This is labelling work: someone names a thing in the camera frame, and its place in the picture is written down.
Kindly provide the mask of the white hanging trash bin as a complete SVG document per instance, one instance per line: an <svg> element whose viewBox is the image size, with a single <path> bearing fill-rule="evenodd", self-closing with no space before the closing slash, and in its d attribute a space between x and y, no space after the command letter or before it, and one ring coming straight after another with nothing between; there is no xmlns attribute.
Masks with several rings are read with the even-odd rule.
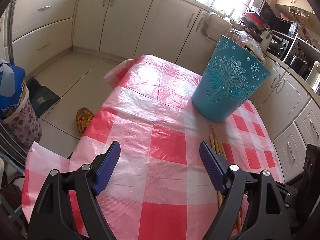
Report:
<svg viewBox="0 0 320 240"><path fill-rule="evenodd" d="M233 26L223 17L214 12L208 12L203 17L201 33L211 40L218 41L220 36L227 36Z"/></svg>

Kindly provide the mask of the black floor scale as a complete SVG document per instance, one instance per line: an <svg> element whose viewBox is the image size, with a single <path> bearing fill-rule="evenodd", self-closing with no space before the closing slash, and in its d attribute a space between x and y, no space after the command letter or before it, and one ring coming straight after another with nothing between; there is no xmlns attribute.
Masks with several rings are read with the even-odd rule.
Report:
<svg viewBox="0 0 320 240"><path fill-rule="evenodd" d="M34 76L27 78L26 85L31 105L38 118L61 99L48 87L41 85Z"/></svg>

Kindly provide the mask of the white electric kettle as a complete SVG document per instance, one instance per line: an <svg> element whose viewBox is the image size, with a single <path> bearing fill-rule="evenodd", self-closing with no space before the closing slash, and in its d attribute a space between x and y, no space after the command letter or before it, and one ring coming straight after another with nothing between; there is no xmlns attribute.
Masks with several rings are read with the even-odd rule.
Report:
<svg viewBox="0 0 320 240"><path fill-rule="evenodd" d="M313 91L316 91L319 86L319 67L320 62L315 61L311 69L311 72L306 79L306 83L312 88Z"/></svg>

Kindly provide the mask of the yellow patterned slipper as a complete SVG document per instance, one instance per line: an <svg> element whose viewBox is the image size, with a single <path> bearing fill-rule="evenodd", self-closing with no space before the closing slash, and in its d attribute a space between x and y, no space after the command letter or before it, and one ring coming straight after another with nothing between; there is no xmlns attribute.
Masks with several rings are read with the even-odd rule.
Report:
<svg viewBox="0 0 320 240"><path fill-rule="evenodd" d="M85 130L91 124L92 119L94 118L95 114L88 108L82 107L76 113L76 127L81 136L84 135Z"/></svg>

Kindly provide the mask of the black microwave oven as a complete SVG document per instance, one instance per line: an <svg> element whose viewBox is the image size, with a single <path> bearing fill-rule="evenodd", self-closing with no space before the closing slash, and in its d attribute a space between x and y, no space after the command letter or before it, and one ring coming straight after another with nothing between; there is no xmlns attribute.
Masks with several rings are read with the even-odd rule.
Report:
<svg viewBox="0 0 320 240"><path fill-rule="evenodd" d="M290 37L294 37L296 35L298 23L277 17L266 0L262 1L259 8L259 14L272 30Z"/></svg>

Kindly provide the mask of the cream kitchen base cabinets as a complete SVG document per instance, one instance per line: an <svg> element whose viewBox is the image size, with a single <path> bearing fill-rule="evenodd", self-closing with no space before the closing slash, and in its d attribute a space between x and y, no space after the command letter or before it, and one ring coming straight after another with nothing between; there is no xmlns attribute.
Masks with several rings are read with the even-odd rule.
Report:
<svg viewBox="0 0 320 240"><path fill-rule="evenodd" d="M202 74L216 41L201 33L212 9L193 0L13 0L1 21L5 54L32 74L69 48L132 59L151 54ZM302 150L319 144L319 97L287 64L266 53L271 77L253 94L285 179Z"/></svg>

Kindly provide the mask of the bamboo chopstick long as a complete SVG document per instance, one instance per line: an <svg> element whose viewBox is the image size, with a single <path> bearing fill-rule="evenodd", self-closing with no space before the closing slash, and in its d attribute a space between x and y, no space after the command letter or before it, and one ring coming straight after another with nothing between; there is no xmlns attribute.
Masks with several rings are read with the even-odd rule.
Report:
<svg viewBox="0 0 320 240"><path fill-rule="evenodd" d="M217 133L214 131L214 128L213 128L213 126L211 126L211 128L212 128L212 133L213 133L213 136L215 137L215 138L218 138L217 137Z"/></svg>

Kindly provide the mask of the black toaster oven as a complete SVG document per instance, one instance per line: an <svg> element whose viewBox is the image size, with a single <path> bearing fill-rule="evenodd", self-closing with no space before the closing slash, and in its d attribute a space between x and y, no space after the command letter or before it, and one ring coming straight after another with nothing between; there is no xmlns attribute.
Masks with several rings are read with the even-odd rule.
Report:
<svg viewBox="0 0 320 240"><path fill-rule="evenodd" d="M283 33L272 31L272 40L267 51L283 61L291 48L293 38Z"/></svg>

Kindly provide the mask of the blue plastic bag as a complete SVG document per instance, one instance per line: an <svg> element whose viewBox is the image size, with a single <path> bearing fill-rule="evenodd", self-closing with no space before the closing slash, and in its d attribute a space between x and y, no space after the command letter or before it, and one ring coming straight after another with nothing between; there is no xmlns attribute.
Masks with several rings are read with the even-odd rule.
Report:
<svg viewBox="0 0 320 240"><path fill-rule="evenodd" d="M10 63L1 63L1 120L11 116L25 96L25 70Z"/></svg>

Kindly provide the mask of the floral fabric bag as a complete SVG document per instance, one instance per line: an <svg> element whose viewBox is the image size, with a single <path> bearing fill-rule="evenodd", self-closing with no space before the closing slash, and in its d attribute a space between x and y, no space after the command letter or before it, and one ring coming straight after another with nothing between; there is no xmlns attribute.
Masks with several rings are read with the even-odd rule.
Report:
<svg viewBox="0 0 320 240"><path fill-rule="evenodd" d="M42 127L29 99L29 90L16 111L8 118L1 120L6 131L26 151L29 151L33 142L40 142Z"/></svg>

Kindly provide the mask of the red white checkered tablecloth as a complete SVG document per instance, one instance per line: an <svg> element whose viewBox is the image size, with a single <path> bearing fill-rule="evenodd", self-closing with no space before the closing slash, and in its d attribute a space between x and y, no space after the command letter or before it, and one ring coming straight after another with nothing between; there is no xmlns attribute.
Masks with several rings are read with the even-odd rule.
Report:
<svg viewBox="0 0 320 240"><path fill-rule="evenodd" d="M27 156L22 209L31 217L53 169L75 171L118 141L121 154L97 197L117 239L201 239L217 210L215 191L199 155L214 131L229 163L244 171L283 173L272 140L253 103L244 102L223 123L205 119L191 96L201 77L155 56L126 60L106 81L113 91L102 104L71 159L38 144Z"/></svg>

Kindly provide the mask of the teal perforated plastic bucket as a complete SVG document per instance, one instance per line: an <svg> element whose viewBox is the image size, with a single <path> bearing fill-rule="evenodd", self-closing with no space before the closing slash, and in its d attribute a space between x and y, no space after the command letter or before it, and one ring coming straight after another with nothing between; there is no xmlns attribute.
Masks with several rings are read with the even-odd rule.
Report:
<svg viewBox="0 0 320 240"><path fill-rule="evenodd" d="M221 123L271 76L245 48L223 35L191 97L206 119Z"/></svg>

